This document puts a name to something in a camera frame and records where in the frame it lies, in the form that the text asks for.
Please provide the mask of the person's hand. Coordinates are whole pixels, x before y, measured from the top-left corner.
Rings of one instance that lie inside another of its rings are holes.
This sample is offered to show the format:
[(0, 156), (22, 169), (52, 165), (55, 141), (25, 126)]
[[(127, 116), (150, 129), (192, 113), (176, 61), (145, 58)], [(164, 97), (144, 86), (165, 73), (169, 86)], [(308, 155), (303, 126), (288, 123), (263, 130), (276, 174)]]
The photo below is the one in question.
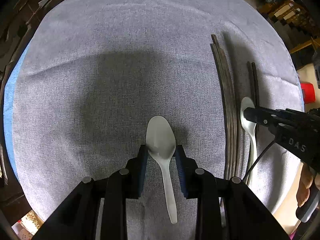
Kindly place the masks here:
[(313, 175), (309, 169), (309, 166), (304, 163), (299, 180), (299, 186), (296, 194), (296, 199), (298, 207), (302, 207), (310, 196), (310, 187), (315, 183), (317, 189), (320, 186), (320, 176), (319, 173)]

